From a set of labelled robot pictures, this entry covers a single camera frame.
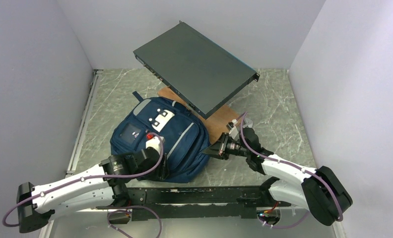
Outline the navy blue student backpack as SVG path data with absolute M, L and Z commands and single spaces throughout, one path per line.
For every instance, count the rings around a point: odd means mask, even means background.
M 164 138 L 166 156 L 164 178 L 152 172 L 140 180 L 188 183 L 205 167 L 209 160 L 202 151 L 210 146 L 209 134 L 203 122 L 181 103 L 164 98 L 142 98 L 133 92 L 139 103 L 114 129 L 110 139 L 113 155 L 137 152 L 145 148 L 149 133 Z

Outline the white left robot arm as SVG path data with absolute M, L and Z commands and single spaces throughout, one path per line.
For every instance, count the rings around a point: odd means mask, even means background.
M 110 156 L 57 182 L 25 182 L 18 187 L 16 200 L 19 232 L 39 230 L 49 221 L 83 209 L 140 205 L 141 199 L 126 184 L 135 178 L 157 175 L 164 161 L 162 150 L 148 147 L 136 153 Z

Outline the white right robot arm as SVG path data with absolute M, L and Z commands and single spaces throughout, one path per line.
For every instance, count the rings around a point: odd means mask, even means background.
M 203 150 L 213 158 L 244 157 L 249 168 L 268 179 L 259 186 L 259 201 L 266 206 L 285 202 L 309 211 L 321 224 L 342 220 L 353 200 L 335 173 L 326 166 L 318 169 L 295 164 L 263 148 L 252 128 L 244 128 L 237 140 L 223 133 Z

